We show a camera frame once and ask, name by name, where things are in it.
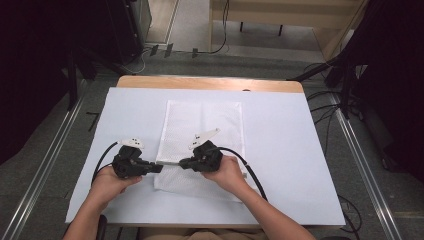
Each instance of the wooden desk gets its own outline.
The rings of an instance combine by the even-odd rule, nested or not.
[[[361,20],[368,0],[230,0],[228,21],[313,27],[325,60],[338,53]],[[209,50],[213,21],[222,21],[224,0],[210,0]]]
[[[240,102],[245,157],[270,203],[302,225],[344,225],[299,83],[177,76],[123,76],[117,88],[110,89],[66,222],[72,221],[84,201],[99,156],[112,142],[140,137],[146,146],[143,159],[156,159],[169,100]],[[118,149],[112,149],[106,158]],[[104,211],[108,222],[148,227],[259,227],[244,204],[158,191],[153,179],[154,174],[148,174],[111,202]]]

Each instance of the metal strip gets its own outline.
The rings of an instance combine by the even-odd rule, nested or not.
[[[333,104],[340,102],[338,101],[337,95],[332,95],[330,100]],[[380,219],[383,230],[386,233],[387,239],[401,240],[402,237],[395,223],[392,212],[386,202],[386,199],[383,196],[383,193],[380,190],[380,187],[378,186],[374,174],[368,165],[368,161],[362,151],[358,139],[355,136],[355,132],[350,124],[350,121],[345,119],[343,113],[340,110],[337,110],[337,118],[352,151],[356,165],[358,166],[358,170],[362,176],[362,180],[364,181],[375,211]]]
[[[31,181],[31,184],[29,185],[25,195],[19,202],[15,214],[6,229],[2,240],[18,239],[20,233],[22,232],[22,229],[25,226],[25,223],[28,220],[32,209],[34,208],[34,205],[53,168],[53,165],[56,162],[60,149],[62,148],[66,137],[68,136],[69,130],[71,129],[75,118],[78,115],[85,96],[87,85],[87,81],[83,79],[79,87],[81,94],[77,103],[75,104],[74,108],[71,111],[68,111],[65,115],[59,130],[57,131],[49,149],[47,150],[46,155],[44,156],[43,161],[40,164],[40,167],[38,168],[33,180]]]

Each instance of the hand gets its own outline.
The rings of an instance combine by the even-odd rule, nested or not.
[[[216,172],[203,172],[202,175],[228,192],[235,194],[249,185],[244,180],[236,157],[223,156],[221,165]]]
[[[87,200],[104,209],[112,199],[125,192],[127,187],[140,181],[141,176],[122,179],[116,176],[112,167],[105,167],[97,174]]]

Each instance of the person's right hand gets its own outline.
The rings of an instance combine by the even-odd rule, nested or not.
[[[221,165],[216,172],[203,172],[202,175],[214,182],[221,188],[234,195],[238,190],[249,187],[244,180],[236,157],[224,155],[221,159]]]

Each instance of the person's left hand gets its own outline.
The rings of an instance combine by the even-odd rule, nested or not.
[[[112,167],[105,167],[97,174],[87,200],[104,209],[112,199],[123,193],[127,187],[140,182],[141,178],[122,179],[116,176]]]

